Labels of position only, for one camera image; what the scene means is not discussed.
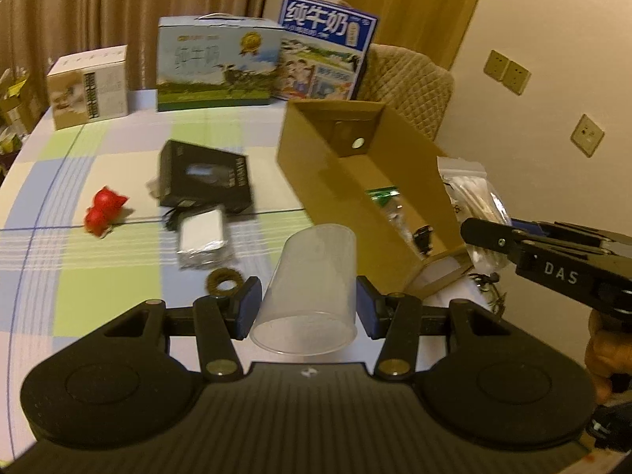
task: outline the human hand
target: human hand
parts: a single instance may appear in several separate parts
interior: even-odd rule
[[[632,334],[604,330],[604,320],[596,310],[590,313],[589,331],[584,362],[595,385],[596,400],[603,404],[612,395],[610,376],[632,374]]]

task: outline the blue milk box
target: blue milk box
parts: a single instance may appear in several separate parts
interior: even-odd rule
[[[321,0],[283,0],[279,77],[286,100],[348,100],[355,96],[377,17]]]
[[[282,27],[226,14],[161,17],[158,110],[270,102]]]

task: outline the quilted chair back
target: quilted chair back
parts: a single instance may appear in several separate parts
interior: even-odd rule
[[[454,89],[449,71],[405,48],[371,45],[358,99],[384,102],[431,140],[437,135]]]

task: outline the electrical outlet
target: electrical outlet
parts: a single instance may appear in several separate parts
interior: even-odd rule
[[[483,72],[499,82],[502,80],[502,76],[505,74],[505,71],[507,71],[509,64],[510,60],[506,56],[502,55],[502,53],[498,53],[496,50],[492,50],[489,53]]]
[[[517,62],[510,60],[510,64],[507,66],[507,71],[502,77],[502,84],[510,91],[520,96],[529,82],[531,73],[528,69],[523,68]]]
[[[593,156],[596,147],[603,138],[604,131],[586,114],[582,115],[571,135],[573,144],[583,151],[588,158]]]

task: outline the red toy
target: red toy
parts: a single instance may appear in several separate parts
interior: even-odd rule
[[[93,206],[86,211],[83,219],[85,230],[97,237],[103,237],[128,199],[126,196],[111,191],[107,186],[103,187],[94,195]]]
[[[110,222],[102,210],[90,207],[83,219],[83,227],[88,233],[100,237],[110,228]]]
[[[128,199],[127,196],[120,196],[111,191],[106,185],[94,195],[92,203],[95,209],[101,210],[106,218],[113,221],[121,213],[122,206]]]

